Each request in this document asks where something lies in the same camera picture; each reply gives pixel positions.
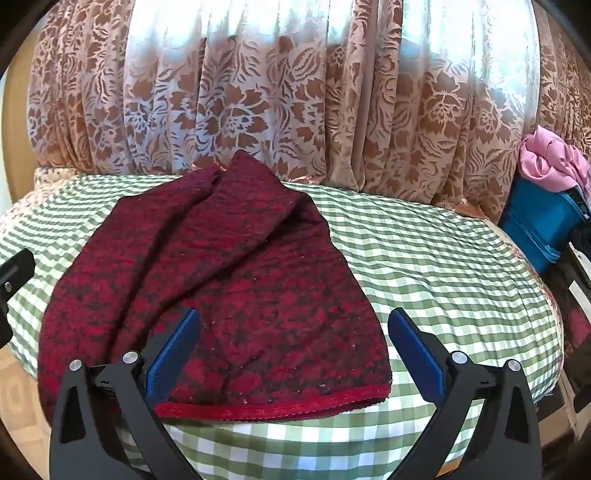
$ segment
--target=green and white checkered cloth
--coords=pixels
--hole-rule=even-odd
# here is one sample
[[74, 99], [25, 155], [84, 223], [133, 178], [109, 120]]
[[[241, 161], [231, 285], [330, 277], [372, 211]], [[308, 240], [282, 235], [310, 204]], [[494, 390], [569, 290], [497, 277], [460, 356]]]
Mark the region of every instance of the green and white checkered cloth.
[[[11, 349], [32, 375], [41, 319], [57, 280], [118, 198], [173, 178], [74, 179], [0, 239], [0, 261], [27, 247], [37, 262], [35, 277], [9, 302]], [[287, 186], [312, 197], [385, 333], [390, 311], [403, 307], [421, 330], [475, 362], [519, 360], [535, 400], [552, 390], [562, 356], [559, 320], [525, 262], [483, 222], [395, 199]], [[389, 339], [388, 352], [392, 390], [379, 405], [321, 420], [180, 421], [168, 431], [206, 480], [387, 478], [434, 411]], [[466, 449], [480, 407], [475, 402], [470, 409], [448, 460]], [[144, 465], [131, 436], [123, 438], [134, 463]]]

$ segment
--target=gingham bedsheet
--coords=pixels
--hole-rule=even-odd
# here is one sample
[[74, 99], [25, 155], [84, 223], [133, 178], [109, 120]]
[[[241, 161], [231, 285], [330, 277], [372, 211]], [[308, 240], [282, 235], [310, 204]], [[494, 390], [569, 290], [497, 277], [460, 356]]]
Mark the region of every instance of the gingham bedsheet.
[[[10, 343], [37, 372], [41, 319], [57, 280], [118, 198], [175, 177], [87, 176], [70, 180], [0, 239], [0, 260], [21, 248], [35, 255], [35, 277], [9, 302]], [[323, 186], [288, 184], [308, 193], [331, 238], [371, 301], [386, 332], [403, 307], [419, 328], [475, 362], [518, 359], [534, 400], [549, 393], [562, 361], [562, 331], [524, 260], [479, 220], [437, 207]], [[76, 319], [64, 319], [75, 322]], [[282, 423], [176, 423], [167, 426], [190, 462], [209, 479], [381, 479], [395, 469], [426, 426], [426, 404], [388, 339], [392, 390], [378, 405]], [[463, 453], [481, 403], [470, 409], [448, 457]], [[138, 466], [133, 439], [122, 437]]]

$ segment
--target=blue pad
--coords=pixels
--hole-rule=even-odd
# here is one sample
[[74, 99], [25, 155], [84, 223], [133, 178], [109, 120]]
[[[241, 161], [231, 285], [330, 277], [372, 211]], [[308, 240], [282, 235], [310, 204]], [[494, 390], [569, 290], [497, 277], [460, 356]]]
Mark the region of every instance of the blue pad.
[[425, 401], [440, 405], [445, 400], [444, 374], [435, 357], [421, 341], [420, 331], [399, 309], [388, 317], [388, 335]]
[[145, 374], [144, 398], [151, 408], [168, 399], [200, 335], [201, 315], [190, 310]]

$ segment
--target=blue container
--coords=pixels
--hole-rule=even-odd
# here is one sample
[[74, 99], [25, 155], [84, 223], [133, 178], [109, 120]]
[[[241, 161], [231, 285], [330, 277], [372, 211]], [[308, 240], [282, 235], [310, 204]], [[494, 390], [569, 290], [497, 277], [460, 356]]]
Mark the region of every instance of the blue container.
[[535, 271], [542, 274], [560, 258], [560, 252], [544, 242], [529, 226], [520, 222], [510, 207], [503, 214], [503, 230], [521, 249]]
[[564, 247], [570, 231], [585, 220], [584, 213], [569, 195], [548, 192], [522, 177], [515, 180], [507, 208], [544, 245], [558, 249]]

